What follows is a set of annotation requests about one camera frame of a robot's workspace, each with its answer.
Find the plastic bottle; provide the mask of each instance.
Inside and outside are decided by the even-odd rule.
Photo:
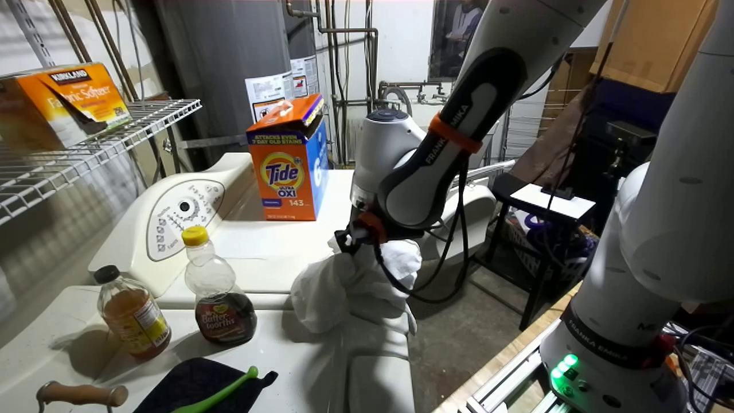
[[[240,291],[234,270],[213,253],[206,228],[184,229],[189,267],[184,281],[195,294],[199,333],[213,345],[244,345],[256,336],[252,301]]]
[[[95,274],[102,283],[97,309],[127,354],[137,361],[157,358],[171,342],[171,326],[155,294],[137,281],[123,276],[117,267]]]

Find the metal pipe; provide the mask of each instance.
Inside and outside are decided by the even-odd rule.
[[[357,47],[357,45],[368,45],[370,39],[368,37],[359,37],[359,39],[350,39],[350,41],[343,41],[338,45],[338,48],[350,48],[350,47]]]
[[[322,33],[322,0],[316,0],[316,27],[320,27],[320,33]],[[328,56],[328,72],[332,72],[335,70],[335,48],[332,48],[332,41],[331,41],[331,37],[326,37],[326,56]],[[339,117],[338,117],[338,96],[335,96],[335,89],[338,89],[338,77],[328,77],[328,84],[331,84],[331,102],[332,102],[332,122],[335,122],[335,128],[339,132]],[[338,164],[343,165],[345,162],[343,162],[343,140],[339,140],[339,135],[335,135],[335,154],[338,154]]]
[[[316,31],[322,36],[339,36],[339,33],[362,33],[365,36],[365,39],[368,39],[368,99],[371,102],[370,103],[370,110],[371,110],[371,107],[377,102],[377,53],[378,53],[378,37],[382,37],[382,33],[377,27],[371,27],[371,0],[365,3],[365,8],[368,8],[365,26],[368,27],[328,27],[328,24],[324,24],[324,19],[322,19],[324,17],[322,15],[322,0],[316,0],[316,11],[293,10],[292,0],[285,0],[285,6],[288,6],[288,11],[292,17],[312,17],[312,19],[316,19]]]
[[[370,99],[338,99],[339,107],[370,107]]]
[[[66,39],[70,39],[77,57],[78,57],[81,62],[92,62],[90,50],[88,50],[84,37],[78,36],[78,31],[77,31],[77,26],[74,26],[74,19],[70,17],[70,10],[66,10],[65,0],[49,0],[49,6],[51,6],[51,10],[53,10],[55,19],[62,24],[62,31],[65,31],[65,36],[66,36]]]
[[[293,0],[285,0],[285,10],[289,11],[289,17],[305,17],[305,19],[316,19],[316,21],[322,19],[316,11],[297,10]]]
[[[131,77],[129,77],[129,72],[127,72],[127,68],[123,62],[123,56],[120,56],[120,50],[117,50],[117,47],[112,41],[111,27],[109,27],[105,19],[102,17],[102,10],[98,10],[97,0],[86,0],[86,6],[90,10],[92,24],[98,31],[98,37],[102,37],[102,41],[104,41],[104,47],[105,47],[105,50],[109,50],[109,56],[111,56],[111,60],[116,65],[116,72],[117,72],[120,84],[123,84],[123,92],[127,95],[129,102],[137,102],[137,92],[134,87],[134,80],[131,80]]]
[[[441,87],[441,80],[424,80],[424,84],[382,84],[378,89],[383,87],[402,87],[402,89],[423,89],[423,87]]]
[[[326,15],[324,15],[324,19],[326,19],[326,27],[338,27],[338,10],[335,10],[335,0],[324,0],[324,6],[326,6]],[[338,37],[338,33],[328,33],[326,36],[326,39],[328,39],[328,50],[331,50],[331,56],[332,56],[332,68],[331,68],[331,72],[332,72],[332,79],[335,79],[335,84],[338,84],[338,89],[335,89],[335,95],[332,95],[332,102],[335,102],[335,127],[338,127],[338,162],[339,162],[339,165],[345,165],[347,164],[347,107],[345,107],[345,99],[347,99],[347,89],[345,89],[345,80],[343,80],[343,56],[339,56],[339,48],[338,48],[338,45],[339,45],[339,37]]]

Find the bottle cap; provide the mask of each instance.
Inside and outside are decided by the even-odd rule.
[[[209,241],[206,228],[205,225],[194,225],[184,229],[184,243],[186,247],[203,247]]]
[[[95,271],[95,281],[98,286],[105,286],[105,283],[111,283],[116,278],[120,278],[120,270],[117,267],[104,267],[104,270]]]

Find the white wire rack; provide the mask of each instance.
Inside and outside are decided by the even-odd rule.
[[[0,225],[74,181],[95,174],[120,153],[155,139],[199,110],[198,99],[131,103],[134,119],[66,153],[15,156],[0,153]]]

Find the cardboard box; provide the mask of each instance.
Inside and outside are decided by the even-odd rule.
[[[104,65],[0,79],[0,142],[15,150],[70,150],[129,119]]]
[[[717,15],[717,0],[615,0],[592,75],[613,41],[603,79],[657,95],[676,92]]]
[[[326,190],[324,99],[276,107],[249,128],[262,206],[269,221],[314,221]]]

